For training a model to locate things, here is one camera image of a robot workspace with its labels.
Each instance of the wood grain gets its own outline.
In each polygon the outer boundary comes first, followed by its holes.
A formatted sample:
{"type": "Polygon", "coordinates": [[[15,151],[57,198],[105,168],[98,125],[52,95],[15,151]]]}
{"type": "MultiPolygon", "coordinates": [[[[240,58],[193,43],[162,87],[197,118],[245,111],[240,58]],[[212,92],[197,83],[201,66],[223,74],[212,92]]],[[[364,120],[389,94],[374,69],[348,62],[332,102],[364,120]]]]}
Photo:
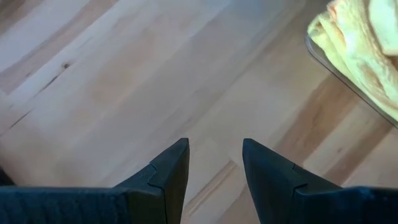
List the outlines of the wood grain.
{"type": "Polygon", "coordinates": [[[10,2],[0,165],[19,185],[111,187],[188,137],[183,223],[258,223],[244,138],[338,184],[397,187],[397,129],[307,52],[327,2],[10,2]]]}

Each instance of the wooden floor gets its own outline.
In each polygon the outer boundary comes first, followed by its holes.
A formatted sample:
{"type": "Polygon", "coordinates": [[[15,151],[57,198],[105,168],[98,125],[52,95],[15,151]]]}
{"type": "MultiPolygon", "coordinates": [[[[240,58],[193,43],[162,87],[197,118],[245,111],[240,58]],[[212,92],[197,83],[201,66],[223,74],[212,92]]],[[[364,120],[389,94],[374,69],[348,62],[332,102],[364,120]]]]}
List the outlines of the wooden floor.
{"type": "Polygon", "coordinates": [[[183,223],[259,223],[253,138],[337,184],[398,187],[398,130],[317,64],[327,0],[15,0],[0,11],[0,164],[111,187],[180,137],[183,223]]]}

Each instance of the folded cloth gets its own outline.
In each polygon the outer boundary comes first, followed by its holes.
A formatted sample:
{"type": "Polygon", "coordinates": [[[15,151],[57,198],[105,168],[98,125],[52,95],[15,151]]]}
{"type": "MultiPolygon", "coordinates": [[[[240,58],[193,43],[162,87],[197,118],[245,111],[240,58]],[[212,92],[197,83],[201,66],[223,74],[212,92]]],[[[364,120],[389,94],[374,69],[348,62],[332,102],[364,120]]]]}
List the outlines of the folded cloth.
{"type": "Polygon", "coordinates": [[[368,2],[332,1],[311,22],[308,34],[342,74],[398,121],[398,59],[383,54],[368,18],[368,2]]]}
{"type": "Polygon", "coordinates": [[[371,0],[369,20],[385,55],[398,55],[398,0],[371,0]]]}

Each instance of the glass tabletop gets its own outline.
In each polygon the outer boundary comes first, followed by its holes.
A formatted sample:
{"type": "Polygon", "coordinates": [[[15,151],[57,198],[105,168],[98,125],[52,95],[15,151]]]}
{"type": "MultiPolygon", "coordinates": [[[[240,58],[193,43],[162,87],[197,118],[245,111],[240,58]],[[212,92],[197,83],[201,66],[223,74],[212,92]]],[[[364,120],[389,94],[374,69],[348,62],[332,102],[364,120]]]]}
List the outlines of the glass tabletop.
{"type": "Polygon", "coordinates": [[[374,108],[381,116],[383,116],[388,122],[398,128],[398,122],[385,113],[380,107],[378,107],[368,96],[366,96],[353,82],[351,82],[347,77],[345,77],[337,68],[333,66],[331,62],[327,59],[323,50],[316,44],[309,36],[306,36],[305,43],[307,49],[311,56],[321,63],[325,68],[327,68],[332,74],[339,78],[343,83],[345,83],[350,89],[352,89],[360,98],[362,98],[367,104],[374,108]]]}

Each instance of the yellow towel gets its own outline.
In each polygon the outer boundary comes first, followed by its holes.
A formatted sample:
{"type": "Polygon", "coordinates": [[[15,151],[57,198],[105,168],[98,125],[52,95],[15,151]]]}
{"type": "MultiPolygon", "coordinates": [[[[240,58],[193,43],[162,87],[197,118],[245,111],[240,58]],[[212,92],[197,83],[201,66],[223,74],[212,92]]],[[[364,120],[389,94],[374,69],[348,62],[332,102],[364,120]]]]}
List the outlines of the yellow towel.
{"type": "Polygon", "coordinates": [[[371,0],[369,21],[382,52],[398,55],[398,0],[371,0]]]}
{"type": "Polygon", "coordinates": [[[398,60],[383,54],[373,34],[367,13],[370,5],[366,2],[332,1],[327,12],[309,25],[308,34],[342,74],[398,121],[398,71],[394,66],[398,60]]]}

